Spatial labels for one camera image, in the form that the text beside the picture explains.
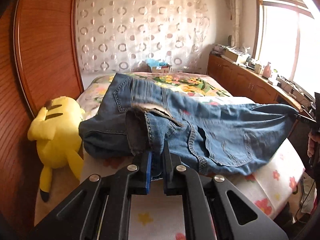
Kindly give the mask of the person's right hand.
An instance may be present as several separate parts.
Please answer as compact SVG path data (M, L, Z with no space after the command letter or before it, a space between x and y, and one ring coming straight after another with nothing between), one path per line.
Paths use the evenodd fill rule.
M308 157L311 158L316 150L316 144L320 142L320 135L317 132L310 131L308 140Z

